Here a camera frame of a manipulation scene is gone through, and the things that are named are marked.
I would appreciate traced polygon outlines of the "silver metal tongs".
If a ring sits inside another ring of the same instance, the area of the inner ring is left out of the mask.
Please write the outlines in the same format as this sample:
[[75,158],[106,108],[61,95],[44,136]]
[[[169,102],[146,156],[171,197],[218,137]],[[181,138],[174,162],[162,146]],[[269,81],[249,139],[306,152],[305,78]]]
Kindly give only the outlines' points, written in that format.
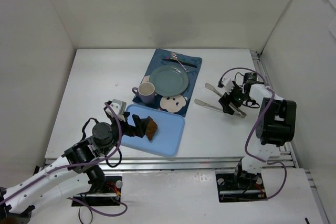
[[[214,92],[216,95],[220,96],[220,98],[223,96],[223,94],[221,94],[212,84],[206,82],[204,87],[212,92]],[[199,99],[195,99],[194,100],[194,103],[199,105],[199,106],[202,106],[204,108],[207,108],[207,109],[212,109],[212,110],[216,110],[216,111],[219,111],[219,112],[223,112],[223,109],[222,107],[221,108],[218,108],[216,106],[213,106],[213,105],[210,105],[202,100],[199,100]],[[242,111],[240,108],[236,108],[234,105],[230,104],[230,107],[235,111],[234,113],[234,116],[237,116],[237,117],[240,117],[240,118],[245,118],[247,116],[247,114]]]

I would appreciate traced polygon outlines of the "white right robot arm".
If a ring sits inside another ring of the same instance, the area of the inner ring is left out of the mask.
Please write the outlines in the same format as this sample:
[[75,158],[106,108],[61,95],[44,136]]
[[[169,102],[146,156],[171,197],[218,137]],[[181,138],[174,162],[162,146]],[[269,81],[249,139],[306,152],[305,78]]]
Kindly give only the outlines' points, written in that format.
[[257,73],[247,72],[243,84],[239,86],[230,78],[220,78],[219,88],[225,92],[219,99],[223,112],[244,116],[240,107],[258,105],[258,118],[245,143],[245,156],[239,161],[234,173],[234,181],[256,181],[262,167],[267,164],[276,148],[293,140],[295,134],[295,101],[286,100],[264,82],[257,80]]

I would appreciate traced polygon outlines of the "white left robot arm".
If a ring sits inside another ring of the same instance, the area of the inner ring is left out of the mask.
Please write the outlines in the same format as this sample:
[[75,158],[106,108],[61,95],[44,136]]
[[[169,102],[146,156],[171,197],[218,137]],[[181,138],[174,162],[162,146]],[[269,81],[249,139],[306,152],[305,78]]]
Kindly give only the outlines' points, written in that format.
[[97,121],[92,135],[82,139],[26,181],[4,190],[1,207],[11,214],[23,214],[57,197],[70,197],[80,193],[96,193],[105,184],[106,177],[99,163],[119,150],[121,138],[143,138],[156,132],[157,125],[151,117],[132,115],[134,125],[118,117],[110,123]]

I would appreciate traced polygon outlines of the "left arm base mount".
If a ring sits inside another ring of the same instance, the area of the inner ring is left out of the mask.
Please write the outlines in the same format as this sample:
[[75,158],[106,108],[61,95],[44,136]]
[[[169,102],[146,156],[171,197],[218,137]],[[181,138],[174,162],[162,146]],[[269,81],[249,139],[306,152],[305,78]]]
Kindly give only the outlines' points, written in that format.
[[106,177],[103,187],[96,193],[81,193],[73,196],[91,207],[119,206],[121,200],[122,176]]

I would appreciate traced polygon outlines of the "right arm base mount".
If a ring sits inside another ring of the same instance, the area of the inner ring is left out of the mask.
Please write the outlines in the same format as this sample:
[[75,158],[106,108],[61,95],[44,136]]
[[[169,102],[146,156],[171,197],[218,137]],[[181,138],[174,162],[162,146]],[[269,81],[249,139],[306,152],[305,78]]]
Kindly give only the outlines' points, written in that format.
[[257,179],[254,180],[249,178],[242,182],[236,182],[233,173],[217,173],[215,176],[220,203],[250,202],[267,198],[261,176],[257,176]]

